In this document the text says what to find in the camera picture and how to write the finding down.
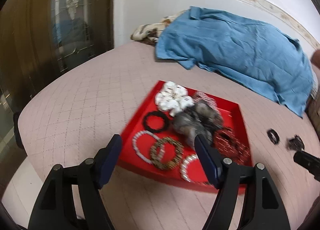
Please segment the person's right hand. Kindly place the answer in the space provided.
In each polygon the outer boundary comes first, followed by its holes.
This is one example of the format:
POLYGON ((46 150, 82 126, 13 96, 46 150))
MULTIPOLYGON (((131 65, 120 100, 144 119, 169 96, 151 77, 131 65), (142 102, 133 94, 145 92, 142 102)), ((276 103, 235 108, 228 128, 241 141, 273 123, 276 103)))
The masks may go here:
POLYGON ((320 50, 319 49, 313 53, 310 61, 314 66, 320 69, 320 50))

